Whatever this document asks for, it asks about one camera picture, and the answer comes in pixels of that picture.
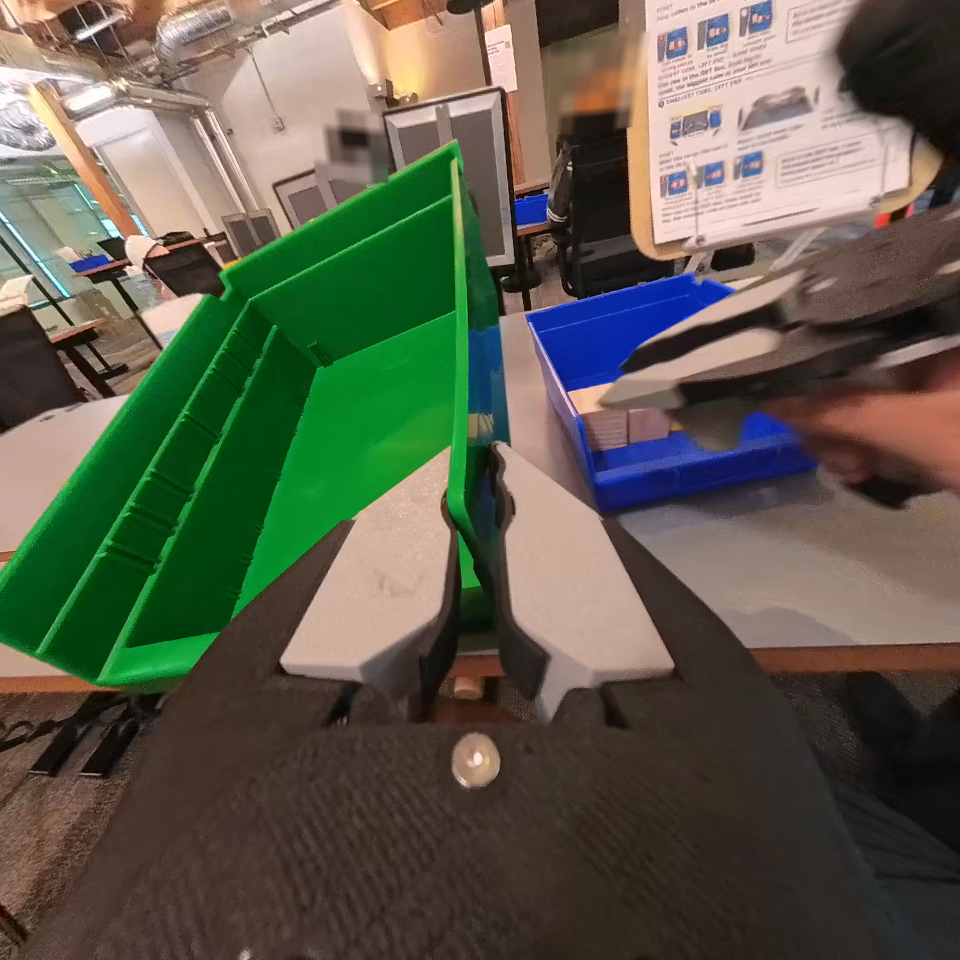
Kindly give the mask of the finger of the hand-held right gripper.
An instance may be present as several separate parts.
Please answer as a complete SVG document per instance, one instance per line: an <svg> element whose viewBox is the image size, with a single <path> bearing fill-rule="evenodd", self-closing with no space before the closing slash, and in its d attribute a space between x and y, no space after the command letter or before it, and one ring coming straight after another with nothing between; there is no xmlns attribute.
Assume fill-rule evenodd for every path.
<svg viewBox="0 0 960 960"><path fill-rule="evenodd" d="M621 373L673 362L741 333L789 329L796 324L791 311L807 276L806 271L786 271L727 295L642 342L621 364Z"/></svg>
<svg viewBox="0 0 960 960"><path fill-rule="evenodd" d="M772 354L784 341L779 332L740 332L702 345L683 356L627 373L600 397L610 410L656 409L673 411L684 406L680 384L723 367Z"/></svg>

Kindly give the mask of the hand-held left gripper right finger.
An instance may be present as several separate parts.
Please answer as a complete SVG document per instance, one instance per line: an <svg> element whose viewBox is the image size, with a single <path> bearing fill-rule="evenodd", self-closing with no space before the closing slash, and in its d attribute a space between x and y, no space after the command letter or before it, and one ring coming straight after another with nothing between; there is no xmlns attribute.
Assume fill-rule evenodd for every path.
<svg viewBox="0 0 960 960"><path fill-rule="evenodd" d="M508 444L489 453L500 661L537 718L573 690L673 674L601 516Z"/></svg>

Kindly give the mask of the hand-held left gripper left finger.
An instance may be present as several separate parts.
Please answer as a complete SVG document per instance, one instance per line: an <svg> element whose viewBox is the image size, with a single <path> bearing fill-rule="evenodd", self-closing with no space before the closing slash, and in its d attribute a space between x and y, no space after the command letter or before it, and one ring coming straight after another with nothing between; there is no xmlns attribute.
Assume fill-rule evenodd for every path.
<svg viewBox="0 0 960 960"><path fill-rule="evenodd" d="M459 534L442 450L361 510L280 656L289 675L435 697L455 657Z"/></svg>

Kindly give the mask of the blue plastic bin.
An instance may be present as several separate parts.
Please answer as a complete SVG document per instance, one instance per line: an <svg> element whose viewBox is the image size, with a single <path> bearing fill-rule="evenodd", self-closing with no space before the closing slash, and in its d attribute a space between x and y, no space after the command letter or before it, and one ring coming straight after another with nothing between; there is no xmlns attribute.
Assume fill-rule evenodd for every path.
<svg viewBox="0 0 960 960"><path fill-rule="evenodd" d="M617 449L591 447L573 391L612 382L637 346L732 292L687 273L526 315L546 397L601 513L814 470L799 439L765 414L749 415L726 451L704 450L675 429Z"/></svg>

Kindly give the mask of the large natural wooden cube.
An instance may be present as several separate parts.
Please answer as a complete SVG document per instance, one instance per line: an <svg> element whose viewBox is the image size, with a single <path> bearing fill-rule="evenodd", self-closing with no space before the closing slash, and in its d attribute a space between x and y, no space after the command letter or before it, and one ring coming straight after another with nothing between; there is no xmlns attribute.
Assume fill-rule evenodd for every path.
<svg viewBox="0 0 960 960"><path fill-rule="evenodd" d="M582 421L586 443L594 452L621 450L629 446L629 412L608 408L602 403L612 386L612 383L603 383L568 392L570 403Z"/></svg>

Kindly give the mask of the green plastic bin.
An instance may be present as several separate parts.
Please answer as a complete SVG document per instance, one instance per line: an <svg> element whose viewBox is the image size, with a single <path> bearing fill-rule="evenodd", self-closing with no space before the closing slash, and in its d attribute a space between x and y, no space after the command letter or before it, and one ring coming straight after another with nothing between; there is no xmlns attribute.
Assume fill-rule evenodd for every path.
<svg viewBox="0 0 960 960"><path fill-rule="evenodd" d="M470 351L498 297L449 143L205 295L2 567L2 647L162 689L339 523L448 450L474 537Z"/></svg>

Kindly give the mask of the wooden-top standing desk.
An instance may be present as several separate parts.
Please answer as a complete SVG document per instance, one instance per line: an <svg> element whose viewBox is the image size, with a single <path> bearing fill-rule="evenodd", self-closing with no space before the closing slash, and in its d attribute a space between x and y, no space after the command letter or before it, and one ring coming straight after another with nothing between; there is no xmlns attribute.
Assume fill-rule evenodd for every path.
<svg viewBox="0 0 960 960"><path fill-rule="evenodd" d="M533 292L557 273L558 246L548 222L531 223L517 228L515 238L515 271L524 313L534 308Z"/></svg>

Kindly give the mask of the person's right hand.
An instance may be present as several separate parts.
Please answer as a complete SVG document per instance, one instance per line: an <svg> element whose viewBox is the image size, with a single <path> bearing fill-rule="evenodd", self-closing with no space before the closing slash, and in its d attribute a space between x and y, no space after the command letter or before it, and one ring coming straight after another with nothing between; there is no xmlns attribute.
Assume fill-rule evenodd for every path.
<svg viewBox="0 0 960 960"><path fill-rule="evenodd" d="M765 412L804 439L838 481L858 485L883 461L907 464L935 492L959 492L958 350L903 367L895 388L783 398Z"/></svg>

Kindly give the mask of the grey aluminium-framed case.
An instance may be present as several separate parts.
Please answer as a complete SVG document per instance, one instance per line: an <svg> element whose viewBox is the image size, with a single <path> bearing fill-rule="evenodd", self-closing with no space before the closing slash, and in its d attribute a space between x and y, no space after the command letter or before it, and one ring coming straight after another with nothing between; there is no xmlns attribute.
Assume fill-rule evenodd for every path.
<svg viewBox="0 0 960 960"><path fill-rule="evenodd" d="M330 180L316 168L284 177L274 182L271 189L294 230L339 205Z"/></svg>
<svg viewBox="0 0 960 960"><path fill-rule="evenodd" d="M506 92L499 86L396 106L382 117L395 171L454 142L476 210L487 265L517 261L515 191Z"/></svg>
<svg viewBox="0 0 960 960"><path fill-rule="evenodd" d="M278 224L268 208L227 214L223 230L237 259L246 258L281 237Z"/></svg>

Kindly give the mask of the person's legs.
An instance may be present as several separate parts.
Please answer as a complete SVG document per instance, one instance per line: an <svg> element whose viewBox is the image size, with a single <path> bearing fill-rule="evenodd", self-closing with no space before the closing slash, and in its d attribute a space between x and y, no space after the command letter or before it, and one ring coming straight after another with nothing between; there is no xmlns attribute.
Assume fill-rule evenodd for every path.
<svg viewBox="0 0 960 960"><path fill-rule="evenodd" d="M845 678L846 715L879 771L876 789L831 791L871 876L893 958L959 957L958 692L921 714L881 674Z"/></svg>

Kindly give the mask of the diagonal support beam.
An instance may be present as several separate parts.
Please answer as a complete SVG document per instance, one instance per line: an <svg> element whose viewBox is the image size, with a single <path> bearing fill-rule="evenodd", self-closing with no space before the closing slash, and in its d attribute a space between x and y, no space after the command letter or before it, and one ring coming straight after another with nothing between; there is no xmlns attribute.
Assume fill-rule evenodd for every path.
<svg viewBox="0 0 960 960"><path fill-rule="evenodd" d="M79 178L122 237L142 234L127 202L119 196L97 157L80 136L49 81L29 87L28 100Z"/></svg>

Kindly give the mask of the white wall notice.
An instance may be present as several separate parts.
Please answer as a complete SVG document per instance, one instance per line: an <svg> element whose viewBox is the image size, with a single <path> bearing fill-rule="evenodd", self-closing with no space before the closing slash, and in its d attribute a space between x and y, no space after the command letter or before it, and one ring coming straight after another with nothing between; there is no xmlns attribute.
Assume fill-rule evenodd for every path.
<svg viewBox="0 0 960 960"><path fill-rule="evenodd" d="M490 85L506 93L519 89L512 26L505 24L485 30L484 42Z"/></svg>

